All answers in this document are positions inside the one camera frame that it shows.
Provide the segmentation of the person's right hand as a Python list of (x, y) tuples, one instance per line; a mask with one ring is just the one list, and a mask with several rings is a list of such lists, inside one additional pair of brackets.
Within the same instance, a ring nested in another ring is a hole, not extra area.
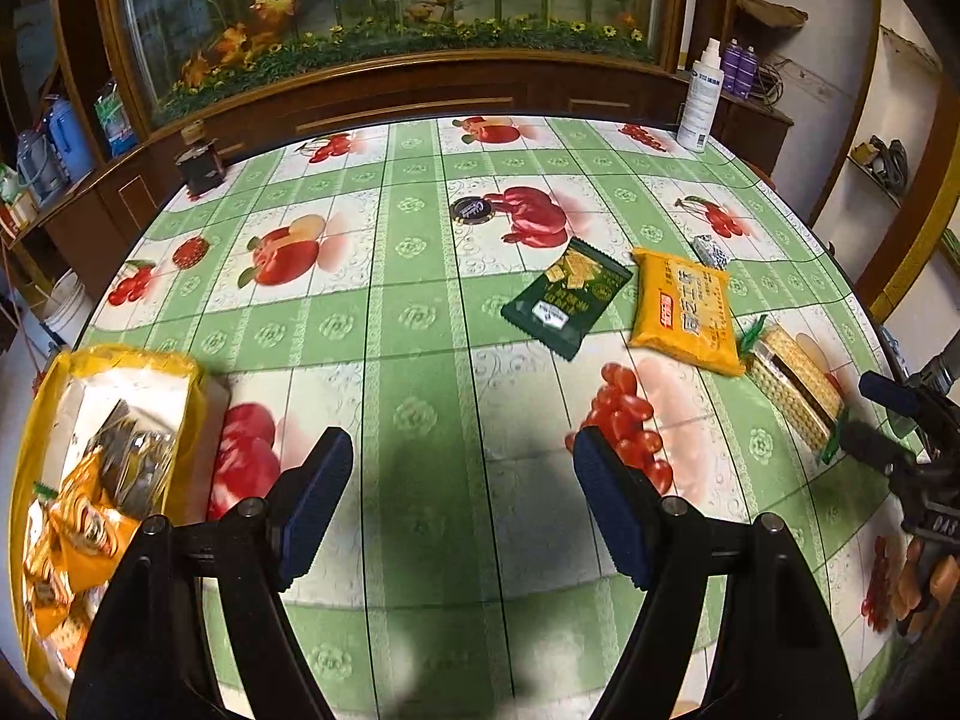
[(934, 629), (957, 593), (958, 557), (937, 543), (913, 536), (905, 562), (893, 576), (890, 608), (896, 630), (916, 642)]

